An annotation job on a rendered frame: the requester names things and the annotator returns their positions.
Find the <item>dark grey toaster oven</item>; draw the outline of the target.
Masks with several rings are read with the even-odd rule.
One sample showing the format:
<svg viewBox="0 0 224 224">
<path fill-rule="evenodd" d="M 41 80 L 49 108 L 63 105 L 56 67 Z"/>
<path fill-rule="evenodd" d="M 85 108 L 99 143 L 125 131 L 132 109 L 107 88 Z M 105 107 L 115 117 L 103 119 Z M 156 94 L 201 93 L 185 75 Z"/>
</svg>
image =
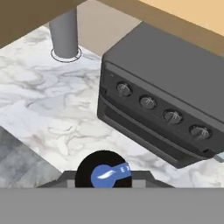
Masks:
<svg viewBox="0 0 224 224">
<path fill-rule="evenodd" d="M 130 96 L 118 94 L 121 82 Z M 157 106 L 142 108 L 142 96 Z M 168 123 L 167 109 L 180 112 L 182 123 Z M 224 58 L 140 23 L 102 56 L 97 115 L 177 168 L 224 162 Z M 194 138 L 193 125 L 208 127 L 212 136 Z"/>
</svg>

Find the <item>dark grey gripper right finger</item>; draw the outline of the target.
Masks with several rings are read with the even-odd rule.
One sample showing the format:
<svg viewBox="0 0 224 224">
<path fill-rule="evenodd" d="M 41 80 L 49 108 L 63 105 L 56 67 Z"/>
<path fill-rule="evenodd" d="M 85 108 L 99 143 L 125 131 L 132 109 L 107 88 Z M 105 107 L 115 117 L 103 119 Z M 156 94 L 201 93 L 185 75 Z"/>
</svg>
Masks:
<svg viewBox="0 0 224 224">
<path fill-rule="evenodd" d="M 131 173 L 132 186 L 134 188 L 172 188 L 172 185 L 168 185 L 160 180 L 155 179 L 150 171 L 132 171 Z"/>
</svg>

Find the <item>toaster oven knob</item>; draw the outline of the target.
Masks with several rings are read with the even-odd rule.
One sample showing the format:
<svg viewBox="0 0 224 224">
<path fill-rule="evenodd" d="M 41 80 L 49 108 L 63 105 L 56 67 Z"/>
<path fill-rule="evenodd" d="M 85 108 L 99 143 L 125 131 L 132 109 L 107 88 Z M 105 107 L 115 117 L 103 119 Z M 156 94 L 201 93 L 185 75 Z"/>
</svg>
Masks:
<svg viewBox="0 0 224 224">
<path fill-rule="evenodd" d="M 157 106 L 157 102 L 149 96 L 142 96 L 139 102 L 143 109 L 154 109 Z"/>
<path fill-rule="evenodd" d="M 131 88 L 127 83 L 119 83 L 116 87 L 116 90 L 119 95 L 121 96 L 130 96 L 131 95 Z"/>
<path fill-rule="evenodd" d="M 198 139 L 208 139 L 212 136 L 213 132 L 206 126 L 193 125 L 189 128 L 189 133 Z"/>
<path fill-rule="evenodd" d="M 164 119 L 171 124 L 180 124 L 182 123 L 184 117 L 177 110 L 167 109 L 164 112 Z"/>
</svg>

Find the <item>grey cylindrical canister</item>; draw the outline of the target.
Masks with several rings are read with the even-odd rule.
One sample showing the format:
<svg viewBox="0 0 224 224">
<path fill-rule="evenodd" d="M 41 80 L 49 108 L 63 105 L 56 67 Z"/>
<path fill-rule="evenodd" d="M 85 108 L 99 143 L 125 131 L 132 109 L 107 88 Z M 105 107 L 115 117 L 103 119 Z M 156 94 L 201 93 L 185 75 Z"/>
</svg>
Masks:
<svg viewBox="0 0 224 224">
<path fill-rule="evenodd" d="M 77 9 L 73 8 L 49 23 L 52 52 L 57 60 L 72 61 L 79 53 Z"/>
</svg>

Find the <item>light wood wall cabinet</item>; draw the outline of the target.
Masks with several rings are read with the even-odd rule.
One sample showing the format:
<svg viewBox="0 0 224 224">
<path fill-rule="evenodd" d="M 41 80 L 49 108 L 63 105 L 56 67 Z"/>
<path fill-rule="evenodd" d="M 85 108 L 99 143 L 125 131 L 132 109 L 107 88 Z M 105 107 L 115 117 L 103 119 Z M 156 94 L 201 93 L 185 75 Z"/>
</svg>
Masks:
<svg viewBox="0 0 224 224">
<path fill-rule="evenodd" d="M 224 57 L 224 0 L 0 0 L 0 48 L 73 9 L 97 52 L 144 21 Z"/>
</svg>

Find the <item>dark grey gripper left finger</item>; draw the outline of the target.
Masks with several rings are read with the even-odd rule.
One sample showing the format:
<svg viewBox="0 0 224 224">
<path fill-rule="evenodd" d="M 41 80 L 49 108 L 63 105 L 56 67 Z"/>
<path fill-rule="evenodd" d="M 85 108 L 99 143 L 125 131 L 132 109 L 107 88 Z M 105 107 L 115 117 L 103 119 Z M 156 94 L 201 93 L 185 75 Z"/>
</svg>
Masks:
<svg viewBox="0 0 224 224">
<path fill-rule="evenodd" d="M 76 171 L 64 171 L 57 179 L 40 185 L 39 188 L 75 188 Z"/>
</svg>

